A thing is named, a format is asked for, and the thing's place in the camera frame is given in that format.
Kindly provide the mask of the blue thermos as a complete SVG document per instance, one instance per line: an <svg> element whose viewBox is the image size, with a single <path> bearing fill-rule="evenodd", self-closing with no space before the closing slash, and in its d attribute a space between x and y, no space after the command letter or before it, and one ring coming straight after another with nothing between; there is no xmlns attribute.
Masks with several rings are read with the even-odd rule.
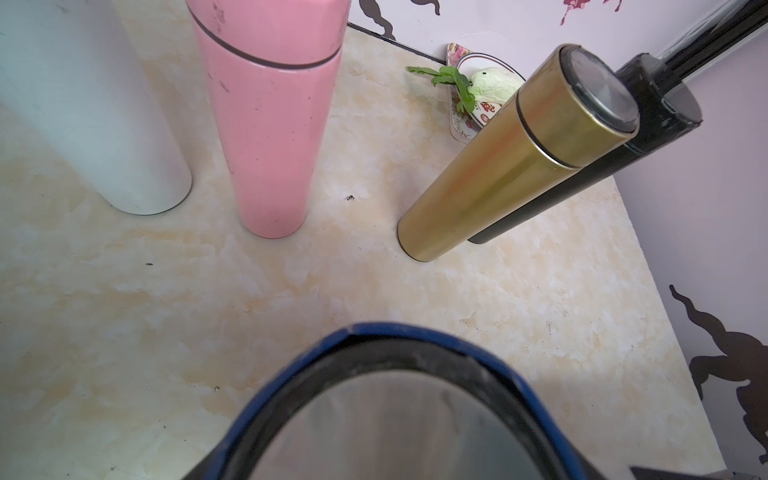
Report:
<svg viewBox="0 0 768 480"><path fill-rule="evenodd" d="M595 479L523 378L436 330L337 330L263 386L193 479Z"/></svg>

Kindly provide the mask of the pink thermos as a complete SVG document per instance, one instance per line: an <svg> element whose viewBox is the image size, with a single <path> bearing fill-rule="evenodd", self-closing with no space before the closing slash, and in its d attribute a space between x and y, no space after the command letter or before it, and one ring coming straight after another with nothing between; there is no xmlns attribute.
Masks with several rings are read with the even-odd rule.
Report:
<svg viewBox="0 0 768 480"><path fill-rule="evenodd" d="M243 225L303 224L341 63L347 1L190 1Z"/></svg>

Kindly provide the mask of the gold thermos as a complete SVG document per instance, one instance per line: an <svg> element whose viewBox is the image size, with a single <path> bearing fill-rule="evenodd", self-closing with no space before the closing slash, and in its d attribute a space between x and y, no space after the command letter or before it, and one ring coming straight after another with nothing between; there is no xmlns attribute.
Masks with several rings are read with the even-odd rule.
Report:
<svg viewBox="0 0 768 480"><path fill-rule="evenodd" d="M430 262L636 136L639 106L615 72L558 46L400 218Z"/></svg>

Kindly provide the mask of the white thermos black lid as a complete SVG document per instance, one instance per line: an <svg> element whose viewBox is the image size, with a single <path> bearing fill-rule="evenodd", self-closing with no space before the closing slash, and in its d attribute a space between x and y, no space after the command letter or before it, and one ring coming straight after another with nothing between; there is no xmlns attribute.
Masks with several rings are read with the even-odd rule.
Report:
<svg viewBox="0 0 768 480"><path fill-rule="evenodd" d="M111 206L155 215L193 177L109 1L4 1L1 102Z"/></svg>

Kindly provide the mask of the floral rectangular tray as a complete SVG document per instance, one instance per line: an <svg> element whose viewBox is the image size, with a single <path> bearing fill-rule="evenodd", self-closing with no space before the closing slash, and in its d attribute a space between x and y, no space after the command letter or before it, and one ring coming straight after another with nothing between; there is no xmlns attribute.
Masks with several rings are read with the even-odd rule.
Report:
<svg viewBox="0 0 768 480"><path fill-rule="evenodd" d="M446 46L446 63L457 67L459 61L470 53L471 50L458 43L449 43ZM459 91L453 86L450 89L450 133L455 140L468 144L480 132L480 127L469 114L457 110L460 101Z"/></svg>

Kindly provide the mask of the green plastic leaf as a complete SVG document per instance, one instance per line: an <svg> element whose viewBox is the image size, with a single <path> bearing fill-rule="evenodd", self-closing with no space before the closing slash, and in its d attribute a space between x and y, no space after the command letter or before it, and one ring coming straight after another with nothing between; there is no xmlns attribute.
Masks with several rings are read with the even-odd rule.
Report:
<svg viewBox="0 0 768 480"><path fill-rule="evenodd" d="M471 114L474 111L477 100L470 91L472 84L469 78L460 73L456 67L442 66L439 70L435 70L428 67L407 66L406 70L410 73L430 76L431 83L435 86L453 85L459 94L456 111L464 114Z"/></svg>

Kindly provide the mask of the toy napa cabbage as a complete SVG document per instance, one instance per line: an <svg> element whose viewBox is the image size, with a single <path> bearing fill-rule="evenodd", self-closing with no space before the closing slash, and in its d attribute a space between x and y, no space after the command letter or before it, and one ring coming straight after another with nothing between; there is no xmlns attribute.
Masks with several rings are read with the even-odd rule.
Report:
<svg viewBox="0 0 768 480"><path fill-rule="evenodd" d="M501 67L490 67L475 72L470 77L470 91L478 102L505 104L523 85L519 75Z"/></svg>

